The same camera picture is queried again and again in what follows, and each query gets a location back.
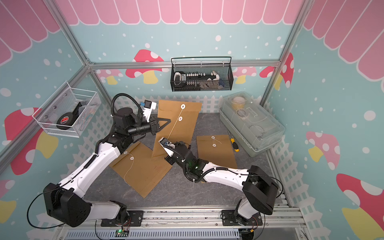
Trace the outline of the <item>brown kraft file bag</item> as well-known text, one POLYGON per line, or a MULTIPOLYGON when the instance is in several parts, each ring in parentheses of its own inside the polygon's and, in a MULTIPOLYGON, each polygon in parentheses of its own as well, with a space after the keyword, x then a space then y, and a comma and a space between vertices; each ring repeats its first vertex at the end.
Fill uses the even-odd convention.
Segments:
POLYGON ((169 119, 171 122, 156 134, 152 153, 153 162, 163 160, 167 156, 159 143, 161 138, 166 138, 171 143, 180 141, 191 143, 201 109, 202 103, 159 101, 158 118, 169 119))
POLYGON ((145 198, 169 172, 172 166, 165 160, 153 161, 152 150, 141 142, 132 144, 110 167, 145 198))
POLYGON ((238 168, 228 135, 197 136, 197 147, 200 159, 222 167, 238 168))

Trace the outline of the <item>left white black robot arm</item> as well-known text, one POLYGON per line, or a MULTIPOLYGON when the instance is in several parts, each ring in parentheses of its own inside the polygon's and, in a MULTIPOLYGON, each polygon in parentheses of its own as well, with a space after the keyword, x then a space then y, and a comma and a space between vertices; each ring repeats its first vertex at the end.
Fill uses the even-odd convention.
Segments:
POLYGON ((154 107, 151 101, 140 104, 125 93, 113 97, 113 125, 109 134, 97 141, 93 154, 74 172, 58 184, 48 184, 41 193, 49 217, 73 228, 86 221, 109 220, 121 227, 130 221, 125 204, 87 202, 84 195, 104 169, 137 142, 135 137, 141 140, 148 133, 156 135, 171 122, 152 116, 154 107))

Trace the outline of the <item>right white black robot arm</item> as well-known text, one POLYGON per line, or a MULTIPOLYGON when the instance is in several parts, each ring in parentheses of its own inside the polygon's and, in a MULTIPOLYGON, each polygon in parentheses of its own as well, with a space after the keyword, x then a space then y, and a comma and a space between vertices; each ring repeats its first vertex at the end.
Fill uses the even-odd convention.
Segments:
POLYGON ((193 183, 218 183, 242 191, 245 199, 235 209, 236 222, 246 225, 255 214, 272 215, 276 198, 283 191, 280 180, 267 175, 260 167, 232 169, 197 158, 184 142, 171 143, 161 138, 159 144, 168 156, 165 160, 178 164, 187 180, 193 183))

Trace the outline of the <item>clear plastic storage box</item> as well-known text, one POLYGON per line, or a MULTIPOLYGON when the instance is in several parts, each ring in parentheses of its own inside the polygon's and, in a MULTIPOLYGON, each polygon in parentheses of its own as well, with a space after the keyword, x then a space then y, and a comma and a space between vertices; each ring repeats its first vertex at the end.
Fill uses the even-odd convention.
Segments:
POLYGON ((246 92, 223 98, 219 113, 236 143, 250 157, 279 143, 285 132, 285 127, 246 92))

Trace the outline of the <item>black tape roll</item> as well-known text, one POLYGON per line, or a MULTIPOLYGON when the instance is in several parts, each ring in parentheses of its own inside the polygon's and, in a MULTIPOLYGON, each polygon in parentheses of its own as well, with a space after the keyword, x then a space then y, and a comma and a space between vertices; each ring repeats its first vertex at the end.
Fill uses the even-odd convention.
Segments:
POLYGON ((75 121, 75 115, 73 113, 65 113, 58 119, 57 128, 60 130, 68 130, 75 121))

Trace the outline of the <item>green lit circuit board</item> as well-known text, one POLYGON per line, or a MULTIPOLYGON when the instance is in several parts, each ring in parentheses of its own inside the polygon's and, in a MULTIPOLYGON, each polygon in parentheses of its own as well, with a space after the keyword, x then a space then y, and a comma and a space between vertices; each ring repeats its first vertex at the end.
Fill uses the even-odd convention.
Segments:
POLYGON ((124 229, 116 230, 115 238, 127 238, 129 236, 129 232, 129 230, 124 229))

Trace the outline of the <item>yellow handled screwdriver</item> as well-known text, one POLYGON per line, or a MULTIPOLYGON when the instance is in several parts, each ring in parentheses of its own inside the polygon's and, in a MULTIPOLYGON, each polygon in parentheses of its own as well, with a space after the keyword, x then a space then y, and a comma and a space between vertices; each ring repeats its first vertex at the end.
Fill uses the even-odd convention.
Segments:
POLYGON ((239 149, 238 144, 236 143, 234 136, 232 135, 232 133, 230 131, 228 131, 228 134, 230 136, 230 141, 231 141, 231 144, 232 144, 234 151, 238 153, 240 151, 240 149, 239 149))

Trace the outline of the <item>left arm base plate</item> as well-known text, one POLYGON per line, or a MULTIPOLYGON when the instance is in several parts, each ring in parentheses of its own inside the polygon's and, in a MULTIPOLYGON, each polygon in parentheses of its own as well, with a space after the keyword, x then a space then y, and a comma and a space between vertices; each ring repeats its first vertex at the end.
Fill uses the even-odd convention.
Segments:
POLYGON ((102 227, 140 227, 143 220, 143 211, 126 211, 125 214, 118 214, 115 219, 103 219, 102 227))

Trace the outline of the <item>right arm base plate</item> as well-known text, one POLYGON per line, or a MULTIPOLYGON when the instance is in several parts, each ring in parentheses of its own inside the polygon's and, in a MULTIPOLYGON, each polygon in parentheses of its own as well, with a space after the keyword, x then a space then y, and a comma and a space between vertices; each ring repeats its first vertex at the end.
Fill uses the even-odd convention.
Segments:
POLYGON ((235 210, 222 210, 220 218, 222 219, 223 226, 250 226, 255 228, 263 225, 260 213, 256 213, 250 219, 246 219, 235 210))

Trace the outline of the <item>clear acrylic wall bin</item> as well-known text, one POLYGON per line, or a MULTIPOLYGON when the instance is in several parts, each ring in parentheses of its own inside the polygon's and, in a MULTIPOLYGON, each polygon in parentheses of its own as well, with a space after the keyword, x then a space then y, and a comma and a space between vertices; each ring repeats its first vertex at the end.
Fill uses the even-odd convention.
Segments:
POLYGON ((79 138, 101 105, 98 92, 73 88, 64 83, 32 115, 37 124, 49 135, 79 138), (57 128, 58 119, 73 113, 75 122, 68 130, 57 128))

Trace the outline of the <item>aluminium front rail frame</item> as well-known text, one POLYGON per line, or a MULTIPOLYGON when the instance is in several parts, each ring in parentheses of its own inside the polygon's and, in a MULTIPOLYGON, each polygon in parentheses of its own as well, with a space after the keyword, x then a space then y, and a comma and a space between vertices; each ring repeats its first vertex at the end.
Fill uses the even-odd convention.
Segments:
POLYGON ((140 227, 128 227, 127 238, 115 238, 118 227, 102 227, 101 221, 77 228, 61 227, 55 240, 310 240, 307 225, 297 208, 277 206, 271 216, 261 215, 263 225, 223 226, 222 210, 233 206, 143 208, 140 227))

